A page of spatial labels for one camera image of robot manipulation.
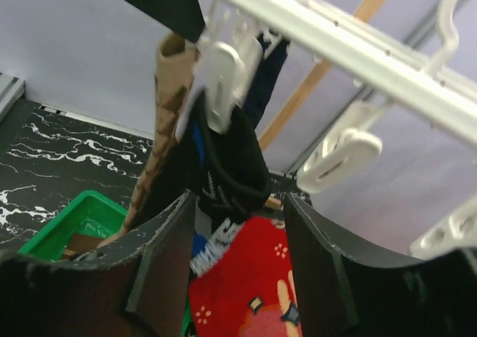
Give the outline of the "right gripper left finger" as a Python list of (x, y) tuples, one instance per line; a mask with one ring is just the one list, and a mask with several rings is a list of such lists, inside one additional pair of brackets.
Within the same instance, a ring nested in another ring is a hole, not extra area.
[(178, 336), (195, 197), (77, 261), (1, 253), (3, 336)]

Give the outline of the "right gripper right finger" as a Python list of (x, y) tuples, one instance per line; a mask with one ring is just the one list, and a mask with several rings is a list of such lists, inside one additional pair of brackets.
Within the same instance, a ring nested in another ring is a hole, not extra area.
[(474, 336), (476, 250), (429, 260), (369, 242), (285, 197), (285, 230), (305, 336)]

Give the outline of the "beige argyle sock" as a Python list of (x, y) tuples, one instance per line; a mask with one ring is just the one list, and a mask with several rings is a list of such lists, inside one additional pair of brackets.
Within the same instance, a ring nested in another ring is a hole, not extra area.
[(169, 151), (175, 146), (175, 131), (179, 117), (192, 88), (193, 66), (199, 58), (198, 50), (188, 45), (176, 33), (169, 33), (157, 46), (154, 73), (155, 131), (154, 144), (130, 199), (125, 220), (118, 232), (98, 244), (100, 248), (128, 233), (141, 224), (143, 210), (152, 198), (152, 186)]

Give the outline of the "navy santa christmas sock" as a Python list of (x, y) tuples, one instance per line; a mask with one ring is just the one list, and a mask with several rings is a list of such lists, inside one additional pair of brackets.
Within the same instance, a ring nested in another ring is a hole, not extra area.
[(264, 115), (290, 45), (289, 40), (274, 31), (261, 32), (256, 38), (262, 46), (263, 57), (242, 106), (253, 128), (258, 126)]

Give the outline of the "black blue sports sock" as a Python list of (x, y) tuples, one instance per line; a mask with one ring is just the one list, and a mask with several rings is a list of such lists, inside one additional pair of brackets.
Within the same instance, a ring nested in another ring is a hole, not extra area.
[(192, 106), (182, 139), (164, 154), (152, 151), (131, 197), (124, 229), (154, 218), (185, 190), (218, 227), (225, 219), (241, 224), (260, 210), (271, 193), (271, 177), (255, 131), (240, 107), (234, 107), (226, 133), (206, 119), (206, 93)]

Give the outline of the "white plastic clip hanger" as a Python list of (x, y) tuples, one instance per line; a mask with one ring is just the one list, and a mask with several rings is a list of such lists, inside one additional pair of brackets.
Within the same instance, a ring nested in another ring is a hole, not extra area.
[[(433, 19), (439, 0), (386, 0), (370, 23), (423, 54), (439, 39)], [(270, 170), (291, 173), (304, 163), (339, 113), (354, 100), (380, 104), (348, 72), (331, 66), (265, 149)], [(382, 247), (409, 245), (476, 193), (476, 152), (406, 107), (393, 106), (371, 128), (381, 156), (363, 170), (312, 196), (322, 215)]]

